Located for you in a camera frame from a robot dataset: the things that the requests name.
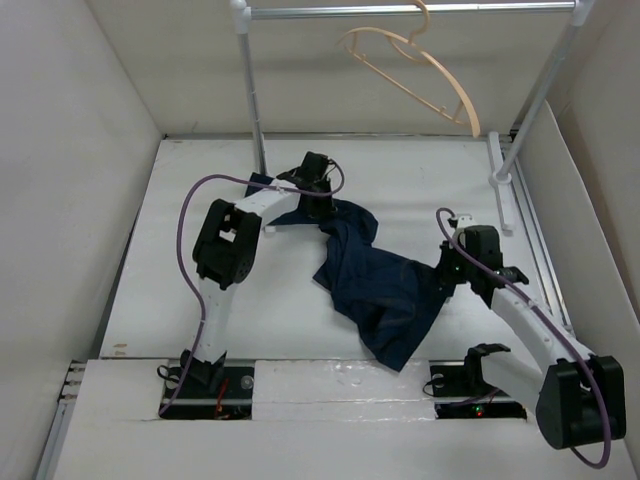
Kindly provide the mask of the dark blue denim trousers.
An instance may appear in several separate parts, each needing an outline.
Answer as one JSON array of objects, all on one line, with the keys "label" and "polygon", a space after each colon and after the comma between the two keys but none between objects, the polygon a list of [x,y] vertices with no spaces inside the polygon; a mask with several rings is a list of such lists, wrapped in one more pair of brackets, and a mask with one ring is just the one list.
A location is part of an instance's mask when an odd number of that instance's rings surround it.
[{"label": "dark blue denim trousers", "polygon": [[334,310],[355,323],[374,358],[399,372],[455,289],[441,284],[433,267],[374,247],[379,223],[370,211],[346,200],[334,205],[322,219],[298,208],[273,224],[316,225],[328,236],[313,280],[330,293]]}]

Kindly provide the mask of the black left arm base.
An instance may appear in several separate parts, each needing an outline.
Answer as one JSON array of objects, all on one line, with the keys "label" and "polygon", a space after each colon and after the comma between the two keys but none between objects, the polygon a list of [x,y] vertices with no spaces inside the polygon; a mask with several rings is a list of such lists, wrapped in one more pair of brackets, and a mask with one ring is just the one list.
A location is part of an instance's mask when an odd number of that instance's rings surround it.
[{"label": "black left arm base", "polygon": [[177,399],[170,401],[179,381],[178,366],[160,365],[157,375],[164,382],[159,417],[163,420],[238,421],[252,418],[255,365],[232,364],[225,368],[218,389],[210,393],[192,379],[187,379]]}]

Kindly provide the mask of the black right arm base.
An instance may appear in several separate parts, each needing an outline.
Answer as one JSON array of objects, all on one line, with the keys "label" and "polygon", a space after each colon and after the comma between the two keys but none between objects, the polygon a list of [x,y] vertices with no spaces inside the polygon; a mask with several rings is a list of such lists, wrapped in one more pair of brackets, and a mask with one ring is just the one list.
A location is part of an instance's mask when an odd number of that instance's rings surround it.
[{"label": "black right arm base", "polygon": [[526,409],[504,392],[472,380],[462,361],[430,361],[423,393],[433,400],[437,420],[528,418]]}]

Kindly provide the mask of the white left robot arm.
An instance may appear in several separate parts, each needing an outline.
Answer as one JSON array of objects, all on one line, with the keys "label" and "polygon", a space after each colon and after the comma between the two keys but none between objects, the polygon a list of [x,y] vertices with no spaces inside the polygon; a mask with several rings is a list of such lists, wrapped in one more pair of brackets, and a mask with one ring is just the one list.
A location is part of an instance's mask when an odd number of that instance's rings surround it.
[{"label": "white left robot arm", "polygon": [[[248,180],[214,174],[188,192],[179,214],[176,234],[178,265],[196,295],[200,320],[193,344],[180,357],[182,382],[201,396],[222,387],[227,356],[226,331],[237,287],[251,272],[263,229],[290,213],[322,220],[334,211],[329,171],[338,164],[324,154],[308,152],[302,163],[274,178],[254,174]],[[217,199],[205,215],[192,250],[197,282],[189,279],[182,255],[183,227],[197,189],[212,180],[226,180],[248,188],[237,201]]]}]

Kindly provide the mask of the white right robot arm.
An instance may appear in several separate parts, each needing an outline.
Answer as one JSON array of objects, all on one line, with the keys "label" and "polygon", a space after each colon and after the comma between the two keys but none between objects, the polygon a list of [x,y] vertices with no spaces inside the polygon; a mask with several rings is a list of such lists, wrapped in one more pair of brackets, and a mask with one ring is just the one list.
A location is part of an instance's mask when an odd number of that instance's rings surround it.
[{"label": "white right robot arm", "polygon": [[445,236],[436,267],[445,285],[467,284],[526,347],[534,366],[505,345],[469,349],[462,381],[473,393],[497,388],[532,411],[540,433],[556,450],[600,443],[605,450],[627,433],[624,372],[612,356],[598,356],[524,291],[529,280],[503,262],[500,235],[472,216],[439,224]]}]

